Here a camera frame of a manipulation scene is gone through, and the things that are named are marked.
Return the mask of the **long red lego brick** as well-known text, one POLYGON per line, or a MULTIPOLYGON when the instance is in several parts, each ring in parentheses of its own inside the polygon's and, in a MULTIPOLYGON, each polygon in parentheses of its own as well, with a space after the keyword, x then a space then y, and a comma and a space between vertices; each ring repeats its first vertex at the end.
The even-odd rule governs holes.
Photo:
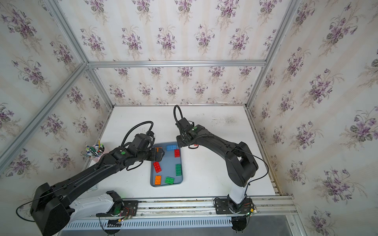
POLYGON ((155 170, 156 173, 161 172, 161 166, 160 166, 159 162, 154 162, 153 167, 154 167, 154 170, 155 170))

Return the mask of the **blue-grey plastic tray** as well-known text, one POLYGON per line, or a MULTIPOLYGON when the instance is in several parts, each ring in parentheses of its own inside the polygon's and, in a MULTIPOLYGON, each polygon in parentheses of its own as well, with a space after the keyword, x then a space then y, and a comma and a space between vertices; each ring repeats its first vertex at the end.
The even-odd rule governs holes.
POLYGON ((150 185, 152 187, 161 187, 161 186, 170 186, 170 185, 178 185, 183 182, 183 170, 182 170, 182 175, 181 176, 176 176, 175 173, 175 165, 176 164, 181 164, 182 166, 182 156, 175 158, 174 157, 174 150, 167 151, 166 146, 167 145, 177 145, 177 149, 180 150, 177 142, 168 142, 168 143, 159 143, 159 144, 154 144, 153 147, 162 147, 164 150, 164 157, 162 160, 159 162, 161 166, 161 172, 156 173, 153 167, 153 163, 151 164, 151 176, 150 176, 150 185), (155 181, 155 176, 161 176, 161 185, 154 185, 155 181), (166 177, 172 177, 175 179, 174 184, 165 184, 165 178, 166 177))

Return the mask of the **green lego brick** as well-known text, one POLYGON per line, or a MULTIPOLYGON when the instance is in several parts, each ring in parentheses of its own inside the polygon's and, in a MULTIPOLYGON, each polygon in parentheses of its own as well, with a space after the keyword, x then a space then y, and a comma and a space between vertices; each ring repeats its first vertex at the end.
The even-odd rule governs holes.
POLYGON ((182 175, 182 166, 181 166, 181 164, 176 164, 175 165, 175 173, 176 173, 176 176, 181 176, 182 175))
POLYGON ((174 184, 175 179, 172 177, 166 177, 164 183, 165 184, 174 184))

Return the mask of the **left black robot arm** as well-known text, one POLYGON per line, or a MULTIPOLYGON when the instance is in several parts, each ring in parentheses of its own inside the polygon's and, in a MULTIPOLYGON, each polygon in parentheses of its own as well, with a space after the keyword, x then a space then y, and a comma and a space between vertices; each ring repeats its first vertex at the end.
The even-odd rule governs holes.
POLYGON ((71 204, 89 188, 136 162, 161 160, 164 152, 153 148, 154 141, 151 131, 136 134, 132 142, 103 155, 98 163, 79 174, 54 185, 40 185, 35 191, 30 215, 42 235, 52 236, 63 229, 75 213, 71 204))

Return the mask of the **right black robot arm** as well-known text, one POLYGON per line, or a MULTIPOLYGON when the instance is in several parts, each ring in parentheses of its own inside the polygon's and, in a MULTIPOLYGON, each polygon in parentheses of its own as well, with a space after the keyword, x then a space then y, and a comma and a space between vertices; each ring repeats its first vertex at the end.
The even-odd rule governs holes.
POLYGON ((190 124, 186 118, 175 120, 175 124, 180 133, 176 137, 179 147, 199 145, 211 150, 225 161, 227 174, 233 182, 228 195, 229 201, 240 205, 246 198, 249 180, 258 170, 258 164, 248 145, 222 139, 199 124, 190 124))

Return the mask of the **light blue lego brick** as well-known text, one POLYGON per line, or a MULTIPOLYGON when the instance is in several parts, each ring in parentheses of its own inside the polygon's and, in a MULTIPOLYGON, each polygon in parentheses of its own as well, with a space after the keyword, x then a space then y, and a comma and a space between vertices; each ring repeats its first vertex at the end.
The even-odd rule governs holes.
POLYGON ((175 150, 175 149, 177 149, 177 145, 167 145, 167 146, 166 146, 166 150, 167 150, 167 151, 175 150))

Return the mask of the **small red lego brick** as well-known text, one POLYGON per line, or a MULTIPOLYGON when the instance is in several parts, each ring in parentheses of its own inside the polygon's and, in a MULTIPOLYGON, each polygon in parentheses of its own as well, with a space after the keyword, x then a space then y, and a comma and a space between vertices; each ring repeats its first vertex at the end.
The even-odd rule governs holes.
POLYGON ((177 157, 180 157, 180 150, 179 149, 175 149, 174 150, 174 157, 177 158, 177 157))

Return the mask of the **pen cup with pens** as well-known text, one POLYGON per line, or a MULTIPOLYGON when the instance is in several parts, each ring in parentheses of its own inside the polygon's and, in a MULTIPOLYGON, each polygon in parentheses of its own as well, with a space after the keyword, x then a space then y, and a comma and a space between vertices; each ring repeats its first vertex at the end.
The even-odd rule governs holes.
POLYGON ((100 139, 92 145, 86 145, 86 156, 90 159, 100 158, 105 153, 105 146, 100 142, 100 139))

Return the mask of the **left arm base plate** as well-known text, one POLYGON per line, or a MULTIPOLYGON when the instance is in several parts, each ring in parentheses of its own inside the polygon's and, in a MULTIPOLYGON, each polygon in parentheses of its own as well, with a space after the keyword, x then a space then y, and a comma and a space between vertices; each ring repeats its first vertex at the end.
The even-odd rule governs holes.
POLYGON ((108 212, 97 213, 96 217, 121 217, 130 219, 136 216, 138 204, 138 201, 123 200, 122 203, 114 203, 108 212))

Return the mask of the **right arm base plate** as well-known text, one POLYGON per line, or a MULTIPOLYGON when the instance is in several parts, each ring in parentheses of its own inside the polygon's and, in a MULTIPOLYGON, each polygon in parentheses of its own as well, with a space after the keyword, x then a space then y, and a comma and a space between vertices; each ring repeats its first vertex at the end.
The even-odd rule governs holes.
POLYGON ((251 215, 257 212, 251 198, 245 198, 241 203, 236 204, 230 198, 218 198, 213 200, 217 215, 221 214, 244 214, 251 215))

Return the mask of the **aluminium rail frame front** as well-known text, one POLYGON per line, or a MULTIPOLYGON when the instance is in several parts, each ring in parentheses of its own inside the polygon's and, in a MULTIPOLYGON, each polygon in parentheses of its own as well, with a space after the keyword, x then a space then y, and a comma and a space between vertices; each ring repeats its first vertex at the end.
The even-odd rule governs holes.
MULTIPOLYGON (((124 199, 138 201, 136 216, 130 219, 150 218, 189 218, 189 217, 230 217, 231 228, 235 232, 243 232, 248 226, 252 226, 259 216, 283 216, 288 223, 289 231, 294 236, 305 236, 304 225, 290 196, 249 196, 257 212, 251 215, 244 214, 221 214, 217 215, 213 200, 215 197, 195 198, 145 198, 145 199, 124 199)), ((98 208, 97 212, 86 212, 83 216, 77 217, 68 224, 77 220, 112 220, 113 224, 130 220, 121 217, 96 217, 97 213, 105 213, 104 208, 98 208)), ((63 233, 64 228, 55 235, 63 233)), ((126 230, 100 230, 110 235, 124 233, 126 230)))

